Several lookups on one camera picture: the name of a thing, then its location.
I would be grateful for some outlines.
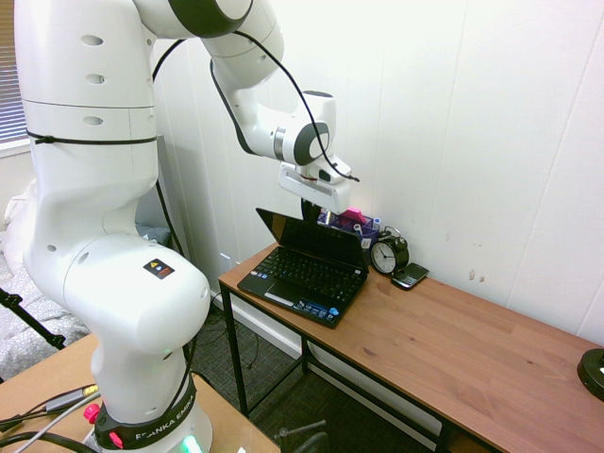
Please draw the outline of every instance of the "warning label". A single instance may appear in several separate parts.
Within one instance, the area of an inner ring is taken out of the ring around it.
[[[160,280],[164,280],[170,274],[176,272],[173,268],[161,260],[149,261],[145,266],[143,266],[143,269],[146,269]]]

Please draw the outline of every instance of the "black alarm clock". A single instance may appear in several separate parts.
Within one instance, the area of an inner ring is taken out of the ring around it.
[[[384,275],[390,275],[396,269],[401,269],[409,262],[407,241],[396,228],[386,226],[379,233],[377,241],[371,247],[371,263],[376,270]]]

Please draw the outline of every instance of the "clock face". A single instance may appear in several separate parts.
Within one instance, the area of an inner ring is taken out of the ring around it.
[[[386,243],[376,243],[371,249],[371,261],[382,274],[390,274],[396,267],[396,256]]]

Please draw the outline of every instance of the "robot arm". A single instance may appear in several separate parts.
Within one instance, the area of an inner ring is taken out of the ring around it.
[[[283,162],[281,187],[337,213],[347,209],[350,167],[329,146],[336,130],[333,96],[300,93],[304,101],[292,113],[268,109],[254,96],[252,89],[273,75],[283,56],[283,37],[267,1],[134,3],[158,37],[202,39],[242,149]]]
[[[134,227],[138,199],[158,178],[149,67],[156,37],[201,37],[245,148],[281,160],[303,198],[335,211],[347,206],[346,196],[333,207],[323,203],[347,194],[347,181],[322,169],[304,111],[277,112],[253,98],[250,89],[276,67],[238,30],[281,57],[265,0],[15,0],[17,67],[39,185],[25,266],[98,339],[92,373],[103,396],[99,419],[108,421],[95,425],[101,451],[180,452],[190,435],[208,451],[211,442],[182,350],[206,318],[208,281]],[[306,97],[328,146],[333,100]]]

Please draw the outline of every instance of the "laptop screen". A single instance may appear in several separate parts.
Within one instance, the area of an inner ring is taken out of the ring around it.
[[[279,245],[369,272],[357,234],[269,210],[256,208],[256,211]]]

